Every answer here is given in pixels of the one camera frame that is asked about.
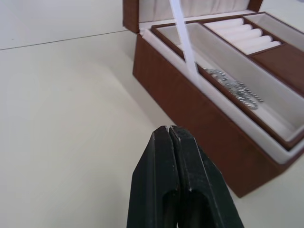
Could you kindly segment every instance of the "jewelry box tray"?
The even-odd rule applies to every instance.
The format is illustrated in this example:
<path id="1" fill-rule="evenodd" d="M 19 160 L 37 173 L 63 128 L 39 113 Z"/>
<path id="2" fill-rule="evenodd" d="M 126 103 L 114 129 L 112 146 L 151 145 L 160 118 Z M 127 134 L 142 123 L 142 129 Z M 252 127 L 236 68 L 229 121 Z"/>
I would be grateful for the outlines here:
<path id="1" fill-rule="evenodd" d="M 277 35 L 270 33 L 250 21 L 249 19 L 251 19 L 252 16 L 254 21 L 256 20 L 254 17 L 268 17 L 269 15 L 266 13 L 254 13 L 187 22 L 187 29 L 195 54 L 198 71 L 202 77 L 216 87 L 251 120 L 258 124 L 287 151 L 290 151 L 304 138 L 304 98 L 295 92 L 292 89 L 292 86 L 275 77 L 273 72 L 267 68 L 267 63 L 263 63 L 263 61 L 258 62 L 257 59 L 254 59 L 254 56 L 257 56 L 257 54 L 262 55 L 263 53 L 282 48 L 286 45 L 291 46 L 291 48 L 294 49 L 296 49 L 294 46 L 303 48 L 303 43 L 299 42 L 299 40 L 304 40 L 304 34 L 301 34 L 300 38 L 298 37 L 298 34 L 292 36 L 292 38 L 295 37 L 294 39 L 285 36 L 284 38 L 286 40 L 291 40 L 291 45 Z M 263 34 L 271 35 L 274 40 L 279 40 L 282 44 L 251 55 L 246 55 L 221 36 L 214 33 L 211 29 L 204 26 L 205 23 L 209 22 L 237 18 L 243 18 L 247 24 L 251 24 L 253 28 L 260 28 L 263 31 Z M 286 29 L 298 32 L 284 23 L 282 23 L 282 26 L 284 29 L 279 29 L 279 35 L 281 35 L 282 31 L 286 32 Z M 151 32 L 179 57 L 184 59 L 175 24 L 152 26 Z M 214 79 L 211 74 L 207 73 L 204 68 L 220 69 L 224 71 L 235 80 L 248 86 L 248 88 L 260 96 L 264 102 L 258 104 L 258 109 L 256 110 L 249 109 L 244 103 L 232 95 L 220 82 Z"/>

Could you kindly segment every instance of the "jewelry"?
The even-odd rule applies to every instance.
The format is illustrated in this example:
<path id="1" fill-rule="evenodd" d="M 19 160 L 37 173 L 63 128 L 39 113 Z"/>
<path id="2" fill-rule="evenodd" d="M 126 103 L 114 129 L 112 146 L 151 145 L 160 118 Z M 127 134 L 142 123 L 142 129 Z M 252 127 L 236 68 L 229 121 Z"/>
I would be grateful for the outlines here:
<path id="1" fill-rule="evenodd" d="M 228 78 L 223 71 L 206 68 L 204 68 L 204 70 L 211 74 L 214 79 L 221 83 L 232 95 L 234 95 L 248 108 L 252 110 L 258 109 L 258 105 L 254 99 L 256 99 L 259 103 L 264 102 L 262 98 L 253 93 L 244 83 Z"/>

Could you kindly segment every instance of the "white wall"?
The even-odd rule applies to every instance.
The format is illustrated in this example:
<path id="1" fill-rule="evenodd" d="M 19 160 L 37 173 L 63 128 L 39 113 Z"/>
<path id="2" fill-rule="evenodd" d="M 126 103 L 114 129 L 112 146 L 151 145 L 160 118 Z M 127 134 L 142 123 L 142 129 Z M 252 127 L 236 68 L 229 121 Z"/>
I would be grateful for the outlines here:
<path id="1" fill-rule="evenodd" d="M 0 49 L 121 30 L 122 0 L 0 0 Z"/>

